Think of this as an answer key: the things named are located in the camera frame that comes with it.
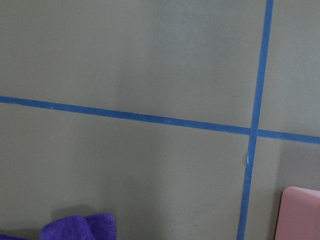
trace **gray floor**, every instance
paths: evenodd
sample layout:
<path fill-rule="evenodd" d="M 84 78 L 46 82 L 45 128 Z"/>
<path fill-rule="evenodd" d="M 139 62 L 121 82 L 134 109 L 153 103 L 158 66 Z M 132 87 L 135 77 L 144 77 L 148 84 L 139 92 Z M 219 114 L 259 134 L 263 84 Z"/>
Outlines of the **gray floor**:
<path fill-rule="evenodd" d="M 0 95 L 250 127 L 265 0 L 0 3 Z M 260 129 L 320 136 L 320 2 L 275 0 Z M 119 240 L 236 239 L 246 135 L 0 103 L 0 233 L 114 214 Z M 258 138 L 245 239 L 320 146 Z"/>

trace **purple cloth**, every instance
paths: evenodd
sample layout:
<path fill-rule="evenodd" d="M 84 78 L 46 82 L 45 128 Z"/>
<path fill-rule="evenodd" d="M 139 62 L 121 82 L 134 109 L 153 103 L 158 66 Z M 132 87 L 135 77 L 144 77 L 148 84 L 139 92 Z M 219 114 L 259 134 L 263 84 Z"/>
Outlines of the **purple cloth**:
<path fill-rule="evenodd" d="M 67 216 L 42 229 L 39 240 L 116 240 L 117 229 L 111 214 Z M 0 240 L 26 240 L 0 234 Z"/>

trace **pink object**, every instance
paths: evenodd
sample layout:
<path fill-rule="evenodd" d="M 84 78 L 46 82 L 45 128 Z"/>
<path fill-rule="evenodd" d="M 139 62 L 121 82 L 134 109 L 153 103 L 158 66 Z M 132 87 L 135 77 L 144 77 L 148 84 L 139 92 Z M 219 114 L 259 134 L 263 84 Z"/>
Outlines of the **pink object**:
<path fill-rule="evenodd" d="M 320 240 L 320 191 L 283 191 L 275 240 Z"/>

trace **blue tape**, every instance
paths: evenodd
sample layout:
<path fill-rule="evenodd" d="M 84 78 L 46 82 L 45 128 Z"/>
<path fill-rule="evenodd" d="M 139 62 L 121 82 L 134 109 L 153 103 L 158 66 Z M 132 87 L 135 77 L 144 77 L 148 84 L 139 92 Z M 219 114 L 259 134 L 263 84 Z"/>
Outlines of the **blue tape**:
<path fill-rule="evenodd" d="M 320 137 L 318 136 L 308 136 L 308 135 L 262 130 L 262 129 L 258 130 L 258 136 L 263 138 L 289 140 L 289 141 L 303 142 L 303 143 L 309 143 L 309 144 L 320 144 Z"/>
<path fill-rule="evenodd" d="M 125 111 L 115 111 L 115 110 L 87 107 L 87 106 L 77 106 L 77 105 L 68 105 L 68 104 L 54 103 L 54 102 L 47 102 L 47 101 L 20 99 L 15 97 L 8 97 L 8 96 L 0 96 L 0 103 L 19 104 L 23 106 L 42 108 L 42 109 L 52 109 L 52 110 L 97 115 L 97 116 L 110 117 L 110 118 L 128 119 L 128 120 L 135 120 L 135 121 L 141 121 L 141 122 L 173 125 L 173 126 L 180 126 L 180 127 L 186 127 L 186 128 L 194 128 L 194 129 L 204 129 L 204 130 L 211 130 L 211 131 L 218 131 L 218 132 L 225 132 L 225 133 L 232 133 L 232 134 L 241 134 L 241 135 L 250 134 L 250 128 L 241 127 L 241 126 L 231 126 L 231 125 L 209 123 L 209 122 L 202 122 L 202 121 L 183 120 L 183 119 L 172 118 L 172 117 L 153 116 L 153 115 L 145 115 L 145 114 L 139 114 L 139 113 L 125 112 Z"/>
<path fill-rule="evenodd" d="M 263 33 L 262 33 L 262 41 L 261 41 L 261 49 L 260 49 L 260 57 L 259 57 L 259 66 L 258 66 L 258 74 L 257 74 L 256 86 L 255 86 L 255 95 L 254 95 L 252 118 L 251 118 L 251 129 L 250 129 L 250 137 L 249 137 L 249 144 L 248 144 L 247 165 L 244 172 L 240 217 L 239 217 L 239 224 L 238 224 L 238 232 L 236 236 L 237 240 L 244 240 L 245 233 L 246 233 L 251 181 L 252 181 L 252 173 L 254 168 L 254 160 L 255 160 L 255 152 L 256 152 L 256 144 L 257 144 L 257 136 L 258 136 L 258 126 L 259 126 L 259 119 L 260 119 L 261 102 L 262 102 L 262 95 L 263 95 L 263 88 L 264 88 L 264 81 L 265 81 L 268 46 L 269 46 L 269 38 L 270 38 L 270 31 L 271 31 L 273 3 L 274 3 L 273 0 L 267 0 L 265 5 L 265 15 L 264 15 Z"/>

